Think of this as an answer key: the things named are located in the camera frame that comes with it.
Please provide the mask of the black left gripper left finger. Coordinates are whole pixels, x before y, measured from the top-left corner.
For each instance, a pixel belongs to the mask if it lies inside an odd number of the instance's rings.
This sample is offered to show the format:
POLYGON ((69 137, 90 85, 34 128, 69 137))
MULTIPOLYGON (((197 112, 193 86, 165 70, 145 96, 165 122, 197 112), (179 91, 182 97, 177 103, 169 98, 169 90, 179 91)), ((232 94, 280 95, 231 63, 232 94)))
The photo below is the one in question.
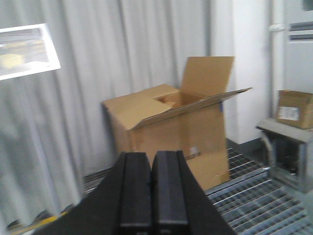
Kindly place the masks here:
POLYGON ((150 235, 151 172, 142 152, 122 152, 97 188, 36 235, 150 235))

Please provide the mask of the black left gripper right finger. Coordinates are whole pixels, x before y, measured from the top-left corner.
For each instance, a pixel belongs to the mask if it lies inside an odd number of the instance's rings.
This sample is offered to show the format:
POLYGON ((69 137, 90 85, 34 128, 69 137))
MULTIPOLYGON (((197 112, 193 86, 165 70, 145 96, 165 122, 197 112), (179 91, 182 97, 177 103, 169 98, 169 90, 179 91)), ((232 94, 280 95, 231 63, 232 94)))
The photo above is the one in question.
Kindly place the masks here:
POLYGON ((234 235, 207 198, 182 151, 158 151, 152 166, 156 235, 234 235))

